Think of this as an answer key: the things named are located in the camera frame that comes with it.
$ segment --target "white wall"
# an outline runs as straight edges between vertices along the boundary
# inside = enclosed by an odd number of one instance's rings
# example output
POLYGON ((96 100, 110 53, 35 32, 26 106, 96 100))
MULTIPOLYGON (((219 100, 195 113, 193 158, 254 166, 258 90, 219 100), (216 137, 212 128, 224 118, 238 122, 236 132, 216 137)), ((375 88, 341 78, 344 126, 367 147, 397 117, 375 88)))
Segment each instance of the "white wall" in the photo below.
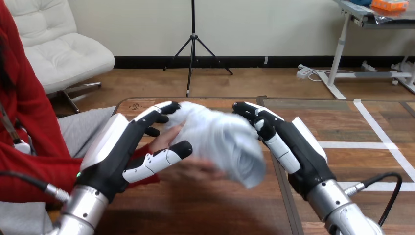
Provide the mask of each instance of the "white wall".
MULTIPOLYGON (((79 32, 115 56, 173 56, 191 34, 190 0, 69 2, 79 32)), ((196 33, 218 56, 333 55, 343 22, 331 0, 196 0, 196 33)), ((344 55, 404 55, 413 41, 415 30, 351 24, 344 55)))

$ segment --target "black cable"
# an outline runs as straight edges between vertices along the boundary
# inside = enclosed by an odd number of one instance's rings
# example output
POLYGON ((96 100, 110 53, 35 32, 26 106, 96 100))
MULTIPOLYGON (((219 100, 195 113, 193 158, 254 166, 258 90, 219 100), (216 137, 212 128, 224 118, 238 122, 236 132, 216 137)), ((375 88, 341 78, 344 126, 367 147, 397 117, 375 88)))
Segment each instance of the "black cable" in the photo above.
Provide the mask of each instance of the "black cable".
POLYGON ((38 187, 40 190, 45 191, 47 188, 48 183, 38 180, 36 178, 33 178, 28 175, 24 175, 21 173, 13 172, 13 171, 0 171, 0 176, 10 176, 10 177, 16 177, 19 178, 25 182, 28 182, 36 187, 38 187))
POLYGON ((395 186, 395 189, 393 190, 392 196, 391 196, 388 204, 386 205, 385 210, 383 211, 382 216, 380 217, 380 220, 378 222, 379 226, 382 226, 383 223, 385 222, 386 218, 388 217, 389 211, 391 211, 393 203, 395 202, 395 199, 399 194, 399 191, 400 191, 401 186, 402 186, 402 176, 398 173, 395 173, 395 172, 389 172, 389 173, 377 175, 377 176, 375 176, 371 179, 368 179, 368 180, 365 180, 365 181, 362 182, 365 185, 365 188, 367 188, 369 185, 371 185, 375 182, 379 182, 379 181, 383 180, 384 178, 390 177, 390 176, 394 176, 394 177, 397 178, 396 186, 395 186))

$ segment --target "person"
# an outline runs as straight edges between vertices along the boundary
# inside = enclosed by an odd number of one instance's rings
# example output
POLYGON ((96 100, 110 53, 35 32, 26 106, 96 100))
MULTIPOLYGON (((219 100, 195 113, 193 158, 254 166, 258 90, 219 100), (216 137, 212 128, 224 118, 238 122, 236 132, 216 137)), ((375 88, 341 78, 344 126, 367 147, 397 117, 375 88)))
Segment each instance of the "person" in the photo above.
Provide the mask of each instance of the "person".
MULTIPOLYGON (((0 171, 24 173, 69 192, 82 157, 114 111, 110 107, 57 119, 25 56, 17 27, 3 0, 0 0, 0 102, 19 138, 32 148, 32 154, 15 149, 9 132, 0 123, 0 171)), ((167 148, 180 129, 177 126, 161 134, 136 150, 133 158, 167 148)), ((189 157, 132 187, 159 180, 223 177, 224 173, 214 163, 189 157)), ((5 176, 0 178, 0 201, 0 230, 6 234, 40 234, 45 226, 45 203, 54 202, 32 185, 5 176)))

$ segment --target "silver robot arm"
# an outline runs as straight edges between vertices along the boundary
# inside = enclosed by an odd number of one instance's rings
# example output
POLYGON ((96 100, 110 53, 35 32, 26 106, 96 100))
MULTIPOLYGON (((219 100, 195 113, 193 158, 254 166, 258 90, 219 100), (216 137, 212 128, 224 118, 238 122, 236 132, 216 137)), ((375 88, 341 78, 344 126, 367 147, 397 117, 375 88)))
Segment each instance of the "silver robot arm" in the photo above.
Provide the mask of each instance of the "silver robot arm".
POLYGON ((75 187, 63 200, 65 204, 53 230, 46 234, 92 235, 117 193, 189 156, 192 146, 183 141, 130 160, 144 133, 155 132, 150 126, 163 119, 162 114, 179 108, 178 103, 168 101, 148 108, 130 122, 121 114, 112 116, 85 155, 75 187))
POLYGON ((255 127, 287 171, 291 186, 308 201, 330 234, 385 234, 352 202, 351 191, 339 186, 325 152, 299 117, 288 123, 269 109, 248 102, 234 103, 233 110, 255 127))

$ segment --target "tripod stand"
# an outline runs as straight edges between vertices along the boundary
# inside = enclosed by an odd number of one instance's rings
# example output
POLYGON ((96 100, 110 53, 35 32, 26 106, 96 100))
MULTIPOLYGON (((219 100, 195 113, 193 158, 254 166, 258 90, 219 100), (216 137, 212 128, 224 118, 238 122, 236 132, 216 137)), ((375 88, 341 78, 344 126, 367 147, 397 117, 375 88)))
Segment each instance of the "tripod stand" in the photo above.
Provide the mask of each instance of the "tripod stand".
MULTIPOLYGON (((188 39, 188 41, 183 45, 183 47, 179 50, 179 52, 177 52, 177 54, 173 57, 173 59, 171 59, 171 61, 169 62, 169 64, 164 67, 163 70, 166 70, 167 67, 171 66, 174 59, 177 58, 177 56, 179 56, 180 52, 182 52, 182 50, 187 46, 187 44, 190 43, 190 41, 192 41, 192 49, 190 52, 190 65, 189 65, 189 78, 187 79, 187 92, 186 92, 186 97, 189 97, 189 93, 190 93, 190 79, 192 77, 192 73, 193 73, 193 61, 196 62, 196 40, 213 56, 213 58, 218 62, 218 64, 220 65, 220 60, 218 57, 216 57, 215 54, 213 54, 213 52, 211 50, 209 50, 209 48, 202 43, 202 41, 199 39, 199 37, 196 35, 195 33, 195 20, 194 20, 194 0, 192 0, 192 35, 190 36, 190 38, 188 39)), ((233 73, 228 69, 225 68, 231 75, 233 75, 233 73)))

